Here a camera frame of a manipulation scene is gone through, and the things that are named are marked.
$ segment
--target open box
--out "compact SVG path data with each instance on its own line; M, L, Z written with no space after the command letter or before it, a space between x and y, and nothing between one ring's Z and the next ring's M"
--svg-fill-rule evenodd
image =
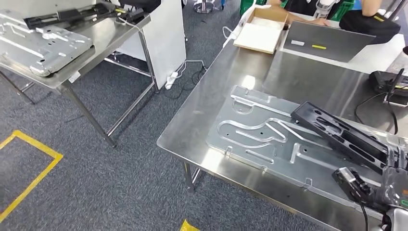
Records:
M287 13L274 7L255 8L243 25L234 45L273 54L287 18Z

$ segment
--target person's arm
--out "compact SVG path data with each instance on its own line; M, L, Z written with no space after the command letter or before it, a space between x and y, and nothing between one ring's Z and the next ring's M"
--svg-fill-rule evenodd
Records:
M293 15L287 10L285 10L284 8L280 7L281 3L282 3L281 0L268 0L266 5L271 5L277 11L288 13L288 23L289 24L291 24L293 21L300 21L300 22L313 23L317 25L329 26L329 23L327 22L326 19L319 18L319 19L308 21L299 16Z
M367 17L375 15L381 6L381 1L382 0L361 0L361 10L363 11L363 15Z

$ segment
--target stamped metal panel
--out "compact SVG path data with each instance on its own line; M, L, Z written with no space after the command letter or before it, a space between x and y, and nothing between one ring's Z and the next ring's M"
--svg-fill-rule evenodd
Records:
M209 131L207 143L230 158L348 206L353 202L331 177L336 169L354 167L369 183L380 185L380 175L333 151L321 136L279 110L297 106L235 86Z
M92 40L57 26L30 30L23 17L0 10L1 58L46 77L89 50Z

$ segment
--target yellow floor tape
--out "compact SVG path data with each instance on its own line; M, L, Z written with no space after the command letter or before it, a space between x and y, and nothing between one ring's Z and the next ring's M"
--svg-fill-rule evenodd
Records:
M30 183L30 185L0 214L0 223L17 207L17 205L37 186L37 184L54 168L62 159L63 155L47 147L45 144L25 135L24 133L15 130L5 141L0 143L0 150L10 143L15 137L20 138L36 147L40 151L54 158L54 160Z
M200 231L198 228L191 226L186 219L181 225L180 231Z

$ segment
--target stainless steel table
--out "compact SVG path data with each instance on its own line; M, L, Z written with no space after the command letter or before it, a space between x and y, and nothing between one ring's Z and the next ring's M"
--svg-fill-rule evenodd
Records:
M96 23L82 23L73 27L72 31L91 38L94 44L94 49L90 49L81 56L74 59L67 66L62 68L57 73L54 73L52 77L45 78L34 75L31 72L25 71L19 66L12 64L6 60L0 60L0 66L28 79L30 81L23 89L18 89L2 72L0 72L0 78L5 80L5 83L9 84L18 95L22 96L23 99L33 104L31 99L29 99L25 94L29 87L33 84L39 84L58 94L64 94L69 99L71 99L81 110L84 116L90 121L90 123L95 127L98 133L109 143L110 146L114 147L115 143L110 138L112 133L118 128L118 126L125 120L125 118L130 114L130 112L136 107L136 105L142 100L142 98L154 88L158 92L158 86L156 83L156 78L153 72L152 62L150 60L149 52L146 47L146 40L143 35L143 27L150 22L150 15L146 14L145 18L141 20L137 27L141 29L138 31L136 28L123 25L120 23L115 23L115 19L107 18ZM134 33L139 33L139 37L142 43L144 54L146 56L147 66L149 68L149 73L139 70L135 67L118 63L115 60L106 58L113 51L115 51L119 46L123 44L128 38L130 38ZM107 131L100 126L100 124L95 120L90 111L82 103L80 98L72 90L72 83L69 78L79 72L81 77L83 77L87 72L93 69L97 64L107 60L111 63L117 64L121 67L125 67L132 71L141 73L145 76L150 76L152 78L152 83L142 92L142 94L132 103L132 105L121 115L121 117L114 123L114 125Z
M392 12L390 15L391 20L395 20L397 14L405 7L407 4L407 0L401 0L399 4L396 6L394 9L395 4L398 2L398 0L393 0L391 4L388 6L386 12Z
M208 132L226 97L233 86L243 83L247 75L255 77L254 89L257 91L295 103L311 101L330 113L351 120L354 120L354 107L375 95L366 82L367 74L280 51L272 56L239 49L230 42L157 141L158 146L182 161L189 190L194 190L194 182L203 170L326 228L364 230L364 218L357 209L295 186L208 146ZM376 98L368 102L361 107L359 115L374 128L391 129L392 119L382 100ZM407 112L396 109L400 135L403 136L408 135L408 130L404 129L407 127ZM193 174L191 165L198 168ZM380 217L369 211L370 225L378 225Z

